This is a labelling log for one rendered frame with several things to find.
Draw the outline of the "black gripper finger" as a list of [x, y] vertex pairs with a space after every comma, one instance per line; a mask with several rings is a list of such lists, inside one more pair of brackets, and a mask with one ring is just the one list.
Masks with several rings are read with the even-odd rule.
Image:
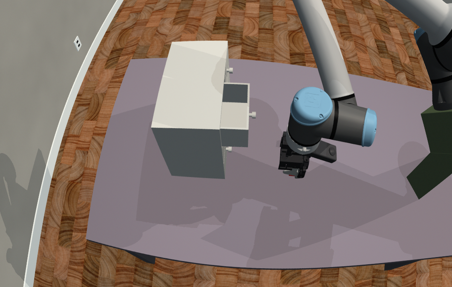
[[305, 173], [306, 173], [306, 167], [303, 167], [303, 169], [292, 168], [292, 171], [291, 170], [284, 170], [283, 173], [284, 174], [288, 174], [288, 175], [294, 175], [295, 179], [304, 178]]

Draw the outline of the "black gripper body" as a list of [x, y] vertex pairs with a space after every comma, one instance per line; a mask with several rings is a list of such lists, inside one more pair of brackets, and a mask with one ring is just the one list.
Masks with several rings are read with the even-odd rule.
[[306, 167], [306, 169], [308, 169], [309, 159], [311, 157], [304, 154], [300, 155], [294, 152], [287, 144], [286, 132], [284, 132], [282, 136], [280, 147], [281, 149], [278, 169], [292, 170], [292, 168], [303, 169], [303, 167]]

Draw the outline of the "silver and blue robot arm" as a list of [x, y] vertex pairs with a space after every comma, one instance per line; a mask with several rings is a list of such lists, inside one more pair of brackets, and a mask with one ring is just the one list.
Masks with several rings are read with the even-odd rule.
[[[335, 145], [373, 144], [377, 116], [356, 103], [342, 52], [322, 0], [292, 0], [313, 52], [323, 89], [305, 87], [291, 103], [288, 146], [326, 162], [337, 161]], [[452, 3], [443, 0], [385, 0], [420, 28], [414, 31], [432, 84], [435, 110], [452, 109]], [[306, 151], [307, 150], [307, 151]]]

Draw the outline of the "white drawer with knob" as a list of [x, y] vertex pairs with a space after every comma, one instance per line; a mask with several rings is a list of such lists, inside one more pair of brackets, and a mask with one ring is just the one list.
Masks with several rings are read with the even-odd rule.
[[256, 118], [256, 112], [249, 113], [249, 83], [224, 83], [221, 109], [221, 145], [248, 147], [249, 117]]

